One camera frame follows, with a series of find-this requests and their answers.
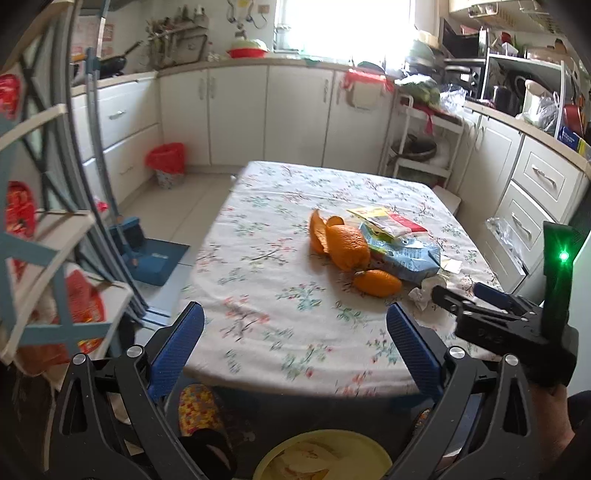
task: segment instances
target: plastic container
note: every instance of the plastic container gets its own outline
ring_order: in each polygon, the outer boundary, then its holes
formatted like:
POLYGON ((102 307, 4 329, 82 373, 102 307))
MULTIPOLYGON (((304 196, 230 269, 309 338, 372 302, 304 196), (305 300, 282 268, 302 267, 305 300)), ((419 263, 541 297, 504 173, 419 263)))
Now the plastic container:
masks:
POLYGON ((170 143, 157 147, 146 155, 145 163, 156 171, 158 184, 163 189, 171 189, 181 183, 184 177, 184 145, 170 143))
MULTIPOLYGON (((256 467, 252 480, 284 480, 270 464, 286 448, 301 442, 326 446, 341 459, 346 459, 350 468, 338 475, 339 480, 361 478, 360 472, 365 480, 380 480, 392 466, 386 450, 365 435, 347 430, 316 430, 292 437, 273 448, 256 467)), ((328 473, 326 479, 334 479, 334 475, 335 472, 328 473)))
POLYGON ((267 55, 267 51, 261 48, 233 48, 228 50, 228 55, 233 59, 261 59, 267 55))

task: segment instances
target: kitchen counter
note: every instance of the kitchen counter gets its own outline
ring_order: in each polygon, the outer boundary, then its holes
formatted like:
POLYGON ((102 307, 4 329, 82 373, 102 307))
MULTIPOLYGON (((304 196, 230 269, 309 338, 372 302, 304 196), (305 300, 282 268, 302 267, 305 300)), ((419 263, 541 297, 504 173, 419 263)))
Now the kitchen counter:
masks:
MULTIPOLYGON (((166 75, 174 75, 182 72, 192 72, 193 70, 215 69, 223 67, 242 67, 249 65, 264 65, 264 66, 282 66, 282 67, 308 67, 326 70, 340 70, 346 72, 351 65, 343 63, 333 63, 330 61, 320 60, 304 60, 304 59, 282 59, 278 57, 264 57, 262 59, 227 59, 220 61, 200 61, 197 63, 188 63, 186 65, 178 65, 176 67, 169 67, 158 72, 159 77, 166 75)), ((355 67, 356 70, 363 72, 376 73, 375 70, 355 67)))
MULTIPOLYGON (((113 85, 119 85, 121 83, 128 83, 128 82, 140 82, 142 80, 149 80, 156 78, 158 76, 158 72, 151 71, 151 72, 143 72, 143 73, 133 73, 130 75, 120 75, 118 77, 111 77, 109 79, 99 80, 99 88, 106 88, 112 87, 113 85)), ((86 92, 86 85, 78 85, 76 87, 72 87, 72 96, 82 95, 86 92)))
POLYGON ((503 122, 532 137, 538 142, 544 144, 546 147, 554 150, 558 155, 564 157, 591 179, 591 163, 589 163, 586 158, 582 157, 562 142, 556 140, 552 135, 548 135, 547 133, 542 132, 542 130, 534 127, 533 125, 527 124, 522 120, 517 120, 511 115, 507 115, 506 113, 494 110, 493 108, 481 105, 479 103, 466 101, 464 106, 475 112, 479 112, 482 115, 494 118, 499 122, 503 122))

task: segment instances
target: black pot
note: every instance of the black pot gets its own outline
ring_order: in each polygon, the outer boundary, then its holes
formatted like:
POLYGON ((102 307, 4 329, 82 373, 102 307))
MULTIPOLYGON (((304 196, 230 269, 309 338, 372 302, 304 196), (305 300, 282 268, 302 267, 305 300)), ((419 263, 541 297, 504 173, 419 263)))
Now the black pot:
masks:
POLYGON ((495 85, 492 103, 498 111, 515 116, 519 113, 519 99, 511 89, 502 85, 495 85))

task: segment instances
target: hand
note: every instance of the hand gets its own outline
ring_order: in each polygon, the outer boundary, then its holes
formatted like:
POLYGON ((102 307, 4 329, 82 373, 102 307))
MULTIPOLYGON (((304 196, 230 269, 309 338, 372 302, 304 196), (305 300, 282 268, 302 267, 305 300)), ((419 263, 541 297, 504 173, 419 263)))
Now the hand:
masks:
POLYGON ((530 393, 538 421, 542 471, 546 471, 574 437, 569 420, 567 391, 564 385, 543 388, 530 384, 530 393))

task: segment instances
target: peeled orange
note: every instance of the peeled orange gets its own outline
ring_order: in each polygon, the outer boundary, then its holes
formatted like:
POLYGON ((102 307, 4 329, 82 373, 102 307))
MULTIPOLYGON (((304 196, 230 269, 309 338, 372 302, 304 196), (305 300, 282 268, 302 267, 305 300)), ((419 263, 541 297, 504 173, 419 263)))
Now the peeled orange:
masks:
POLYGON ((339 216, 332 216, 326 221, 326 226, 344 225, 345 221, 339 216))
POLYGON ((402 282, 382 270, 359 272, 353 279, 353 285, 364 293, 374 297, 396 295, 402 289, 402 282))
POLYGON ((354 226, 327 226, 326 245, 330 258, 341 270, 364 270, 369 265, 368 244, 354 226))

